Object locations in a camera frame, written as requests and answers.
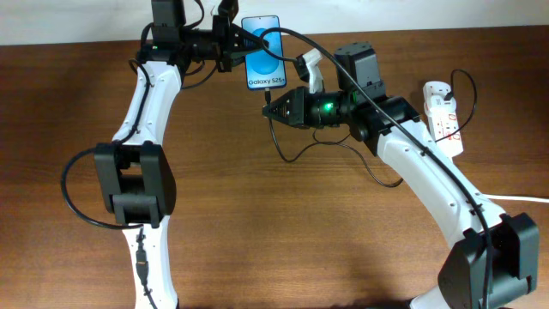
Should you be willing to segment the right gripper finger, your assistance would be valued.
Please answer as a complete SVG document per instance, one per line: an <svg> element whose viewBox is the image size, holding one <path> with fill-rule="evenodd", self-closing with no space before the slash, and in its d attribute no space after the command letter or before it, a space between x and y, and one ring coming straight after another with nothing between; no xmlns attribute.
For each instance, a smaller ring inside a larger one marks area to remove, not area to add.
<svg viewBox="0 0 549 309"><path fill-rule="evenodd" d="M272 120L291 126L299 127L300 121L298 120L298 114L291 112L286 107L280 106L265 106L262 109L262 115L266 118L271 118Z"/></svg>
<svg viewBox="0 0 549 309"><path fill-rule="evenodd" d="M295 88L289 90L275 100L268 95L267 99L266 105L263 107L264 110L278 110L283 108L294 110L303 105L303 89Z"/></svg>

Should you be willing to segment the blue Galaxy smartphone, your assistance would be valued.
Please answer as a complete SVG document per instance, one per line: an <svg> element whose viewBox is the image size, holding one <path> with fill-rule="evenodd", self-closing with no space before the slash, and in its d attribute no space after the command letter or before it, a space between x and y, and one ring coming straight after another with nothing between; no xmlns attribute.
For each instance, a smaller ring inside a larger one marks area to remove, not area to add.
<svg viewBox="0 0 549 309"><path fill-rule="evenodd" d="M242 28L259 37L269 28L278 27L280 19L276 15L245 17ZM245 56L246 85L249 90L284 88L287 84L285 64L273 58L262 48Z"/></svg>

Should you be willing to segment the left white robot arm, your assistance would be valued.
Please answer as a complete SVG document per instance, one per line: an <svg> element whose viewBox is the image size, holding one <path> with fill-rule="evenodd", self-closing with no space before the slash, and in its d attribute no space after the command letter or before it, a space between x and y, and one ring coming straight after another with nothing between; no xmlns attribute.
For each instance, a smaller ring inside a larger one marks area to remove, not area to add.
<svg viewBox="0 0 549 309"><path fill-rule="evenodd" d="M267 43L234 24L237 0L223 0L209 30L185 18L181 0L153 0L153 20L142 30L130 66L136 88L123 124L109 143L94 149L94 163L112 229L131 254L138 308L177 308L168 226L177 199L176 180L162 143L172 109L191 63L213 61L229 72Z"/></svg>

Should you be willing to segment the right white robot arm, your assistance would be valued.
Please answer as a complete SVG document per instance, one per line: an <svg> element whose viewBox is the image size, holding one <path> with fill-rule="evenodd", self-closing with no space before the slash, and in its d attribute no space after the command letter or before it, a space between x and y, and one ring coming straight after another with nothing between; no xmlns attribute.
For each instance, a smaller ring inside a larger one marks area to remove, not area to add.
<svg viewBox="0 0 549 309"><path fill-rule="evenodd" d="M351 136L393 168L425 205L450 252L437 285L389 308L502 308L537 287L540 233L526 214L508 215L442 152L416 110L389 96L366 42L335 51L339 88L328 93L319 50L297 58L304 85L269 102L265 117L300 129L346 124Z"/></svg>

